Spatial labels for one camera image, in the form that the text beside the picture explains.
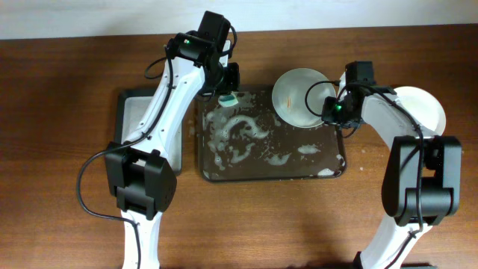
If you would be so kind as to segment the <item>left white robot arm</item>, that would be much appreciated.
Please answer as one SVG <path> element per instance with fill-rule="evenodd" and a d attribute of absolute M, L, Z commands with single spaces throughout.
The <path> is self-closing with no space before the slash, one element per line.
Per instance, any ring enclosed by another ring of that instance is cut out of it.
<path fill-rule="evenodd" d="M 136 129 L 108 145 L 108 187 L 125 224 L 124 268 L 160 266 L 159 226 L 177 185 L 170 148 L 197 94 L 237 90 L 239 66 L 229 62 L 236 43 L 226 35 L 177 34 L 165 47 L 164 74 Z"/>

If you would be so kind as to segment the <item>white plate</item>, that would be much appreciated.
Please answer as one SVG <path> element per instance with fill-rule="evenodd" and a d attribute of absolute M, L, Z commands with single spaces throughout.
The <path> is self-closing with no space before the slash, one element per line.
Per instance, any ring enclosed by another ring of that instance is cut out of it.
<path fill-rule="evenodd" d="M 284 73 L 274 84 L 272 103 L 276 113 L 289 125 L 309 129 L 323 124 L 321 117 L 313 115 L 310 109 L 321 114 L 326 97 L 335 97 L 335 88 L 330 83 L 314 86 L 306 95 L 310 86 L 328 78 L 314 69 L 298 68 Z"/>
<path fill-rule="evenodd" d="M 441 103 L 429 92 L 412 86 L 394 89 L 401 105 L 424 127 L 442 135 L 446 127 L 446 114 Z"/>

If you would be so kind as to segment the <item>green sponge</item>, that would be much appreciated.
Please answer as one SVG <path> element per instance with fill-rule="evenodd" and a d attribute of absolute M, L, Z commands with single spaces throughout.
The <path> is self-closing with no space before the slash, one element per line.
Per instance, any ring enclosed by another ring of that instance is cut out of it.
<path fill-rule="evenodd" d="M 223 108 L 230 108 L 238 104 L 238 98 L 234 92 L 231 92 L 228 95 L 219 96 L 218 103 Z"/>

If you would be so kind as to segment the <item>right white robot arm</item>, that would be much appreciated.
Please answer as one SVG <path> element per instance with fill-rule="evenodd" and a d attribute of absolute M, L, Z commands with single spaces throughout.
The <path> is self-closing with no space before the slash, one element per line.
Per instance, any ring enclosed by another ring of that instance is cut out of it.
<path fill-rule="evenodd" d="M 427 105 L 422 95 L 404 102 L 390 87 L 358 82 L 324 100 L 324 123 L 343 129 L 366 123 L 390 150 L 381 189 L 385 215 L 353 268 L 401 268 L 418 240 L 458 211 L 462 145 L 426 127 Z"/>

